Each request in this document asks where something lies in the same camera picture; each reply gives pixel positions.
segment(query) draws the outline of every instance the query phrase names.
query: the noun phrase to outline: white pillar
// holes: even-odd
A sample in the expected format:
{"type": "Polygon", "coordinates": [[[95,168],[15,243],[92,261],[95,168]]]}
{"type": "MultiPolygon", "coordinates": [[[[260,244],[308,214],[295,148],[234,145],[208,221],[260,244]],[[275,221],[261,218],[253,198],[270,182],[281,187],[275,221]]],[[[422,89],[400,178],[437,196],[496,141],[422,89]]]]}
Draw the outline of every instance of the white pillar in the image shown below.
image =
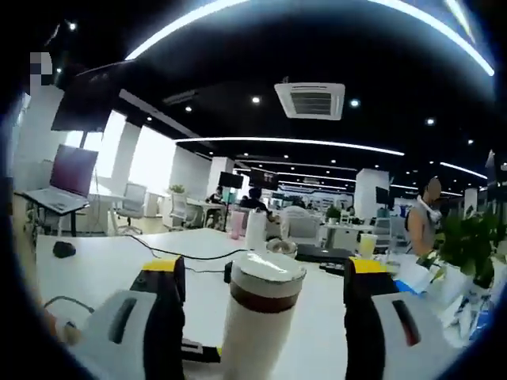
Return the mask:
{"type": "Polygon", "coordinates": [[[377,210],[383,206],[376,202],[375,188],[389,191],[389,172],[362,169],[356,176],[354,192],[354,209],[358,218],[371,219],[377,216],[377,210]]]}
{"type": "Polygon", "coordinates": [[[477,188],[468,188],[465,190],[465,203],[463,208],[463,217],[467,214],[467,210],[470,206],[477,211],[477,188]]]}
{"type": "Polygon", "coordinates": [[[208,178],[208,191],[207,194],[210,196],[216,190],[219,185],[219,179],[221,172],[232,173],[234,169],[234,161],[227,157],[214,157],[212,161],[212,167],[209,170],[208,178]]]}

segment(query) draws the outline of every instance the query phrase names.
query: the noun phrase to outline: black ceiling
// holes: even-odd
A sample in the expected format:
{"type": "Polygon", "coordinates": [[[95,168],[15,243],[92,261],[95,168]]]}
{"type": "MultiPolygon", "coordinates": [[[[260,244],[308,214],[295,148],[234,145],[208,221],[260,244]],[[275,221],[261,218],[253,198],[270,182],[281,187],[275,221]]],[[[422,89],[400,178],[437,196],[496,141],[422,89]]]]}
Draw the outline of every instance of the black ceiling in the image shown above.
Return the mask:
{"type": "MultiPolygon", "coordinates": [[[[58,17],[76,22],[78,28],[60,31],[49,45],[54,63],[65,69],[59,84],[65,87],[85,69],[121,61],[161,27],[208,2],[134,1],[100,12],[61,9],[58,17]]],[[[428,25],[375,3],[252,0],[195,21],[160,41],[132,64],[122,86],[203,137],[313,139],[406,155],[274,142],[182,144],[202,154],[245,158],[242,155],[248,153],[248,159],[260,161],[354,169],[378,165],[390,171],[396,184],[409,186],[429,171],[439,175],[444,189],[461,192],[484,180],[438,162],[482,173],[487,152],[500,144],[495,133],[505,126],[498,117],[498,99],[505,93],[501,10],[494,2],[468,5],[485,31],[484,39],[477,36],[478,50],[494,66],[494,77],[428,25]],[[287,118],[274,90],[284,78],[343,83],[347,103],[342,119],[287,118]],[[195,94],[183,103],[162,102],[188,90],[195,94]],[[252,103],[254,96],[260,97],[259,104],[252,103]],[[360,100],[359,108],[348,105],[353,98],[360,100]],[[429,117],[436,121],[431,127],[425,125],[429,117]],[[469,139],[474,143],[468,145],[469,139]]],[[[157,120],[152,124],[172,138],[184,137],[157,120]]],[[[290,171],[286,165],[262,165],[290,171]]],[[[355,172],[338,169],[294,167],[294,173],[355,177],[355,172]]]]}

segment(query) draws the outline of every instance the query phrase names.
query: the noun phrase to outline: black monitor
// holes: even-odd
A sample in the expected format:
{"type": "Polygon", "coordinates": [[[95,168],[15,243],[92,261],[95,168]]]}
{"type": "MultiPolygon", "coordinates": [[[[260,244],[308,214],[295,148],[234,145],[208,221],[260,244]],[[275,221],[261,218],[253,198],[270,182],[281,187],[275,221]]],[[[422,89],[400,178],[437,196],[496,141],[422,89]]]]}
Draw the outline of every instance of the black monitor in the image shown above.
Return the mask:
{"type": "Polygon", "coordinates": [[[278,174],[268,173],[263,170],[252,169],[250,171],[250,186],[264,188],[266,190],[278,190],[278,174]]]}
{"type": "Polygon", "coordinates": [[[228,172],[221,172],[219,186],[224,188],[241,188],[243,186],[243,177],[228,172]]]}
{"type": "Polygon", "coordinates": [[[375,187],[376,202],[380,204],[389,204],[389,190],[386,188],[375,187]]]}

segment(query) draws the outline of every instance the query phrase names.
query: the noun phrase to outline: man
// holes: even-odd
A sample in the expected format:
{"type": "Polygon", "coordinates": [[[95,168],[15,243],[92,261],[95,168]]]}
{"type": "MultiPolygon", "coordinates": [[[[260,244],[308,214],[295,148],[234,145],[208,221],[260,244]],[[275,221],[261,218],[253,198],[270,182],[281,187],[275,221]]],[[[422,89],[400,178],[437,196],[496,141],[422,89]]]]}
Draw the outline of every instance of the man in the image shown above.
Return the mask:
{"type": "Polygon", "coordinates": [[[270,222],[274,222],[275,219],[272,216],[272,212],[268,210],[264,203],[261,202],[262,190],[260,190],[260,188],[251,188],[248,191],[248,195],[250,197],[247,199],[242,199],[239,203],[239,206],[244,208],[260,208],[266,213],[268,220],[270,222]]]}

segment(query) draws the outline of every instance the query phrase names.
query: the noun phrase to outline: computer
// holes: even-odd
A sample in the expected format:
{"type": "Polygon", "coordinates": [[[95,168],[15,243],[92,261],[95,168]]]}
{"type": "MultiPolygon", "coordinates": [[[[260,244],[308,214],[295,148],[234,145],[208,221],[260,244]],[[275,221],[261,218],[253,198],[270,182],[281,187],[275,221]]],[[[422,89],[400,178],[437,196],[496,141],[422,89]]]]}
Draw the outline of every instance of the computer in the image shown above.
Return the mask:
{"type": "Polygon", "coordinates": [[[88,194],[98,152],[60,144],[48,188],[25,192],[25,197],[58,215],[88,205],[88,194]]]}

